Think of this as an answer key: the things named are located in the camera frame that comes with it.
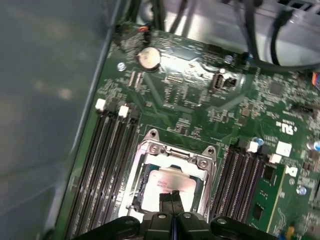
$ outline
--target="green circuit board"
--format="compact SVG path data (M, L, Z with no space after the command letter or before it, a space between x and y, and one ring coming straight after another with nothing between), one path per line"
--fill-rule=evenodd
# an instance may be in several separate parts
M124 180L134 149L150 129L158 130L161 141L196 153L208 145L215 147L213 193L229 146L238 139L263 140L268 156L281 156L281 160L264 166L246 223L275 236L285 234L292 226L292 239L306 239L310 225L320 222L320 204L315 200L319 154L306 147L320 137L320 91L312 86L311 79L301 79L294 72L263 71L251 66L243 54L158 30L152 31L149 47L160 51L161 63L156 70L146 71L137 61L143 40L143 34L137 31L139 26L124 23L122 27L122 34L128 37L121 46L112 43L105 59L54 239L66 238L98 119L98 99L106 103L116 99L139 111ZM217 73L232 82L215 88ZM312 111L297 110L300 107ZM266 168L272 168L272 176ZM306 189L303 194L297 192L301 186Z

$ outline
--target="motherboard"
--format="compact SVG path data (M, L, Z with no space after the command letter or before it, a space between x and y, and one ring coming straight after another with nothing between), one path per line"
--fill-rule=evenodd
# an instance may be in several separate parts
M121 216L228 216L287 240L320 236L320 91L248 53L130 22L117 25L54 239Z

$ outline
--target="cpu socket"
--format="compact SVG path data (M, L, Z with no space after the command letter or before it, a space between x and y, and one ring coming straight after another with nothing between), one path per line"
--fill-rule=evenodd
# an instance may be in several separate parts
M118 216L142 221L144 214L159 212L160 194L178 190L184 210L207 219L216 168L213 146L198 154L161 142L151 129L135 152Z

